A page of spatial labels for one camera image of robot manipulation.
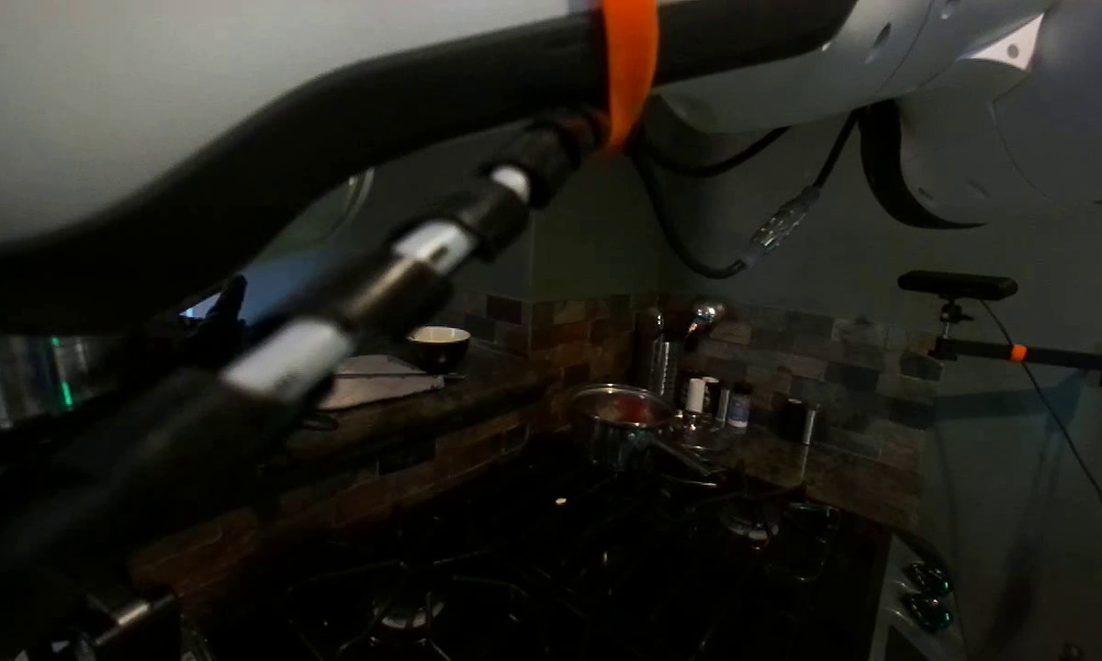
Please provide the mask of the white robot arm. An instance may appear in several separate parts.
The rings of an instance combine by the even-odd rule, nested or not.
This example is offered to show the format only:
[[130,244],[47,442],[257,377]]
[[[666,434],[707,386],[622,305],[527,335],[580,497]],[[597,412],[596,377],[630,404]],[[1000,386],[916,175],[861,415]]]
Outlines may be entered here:
[[874,201],[909,227],[1102,208],[1102,0],[854,0],[815,51],[662,102],[714,136],[849,115]]

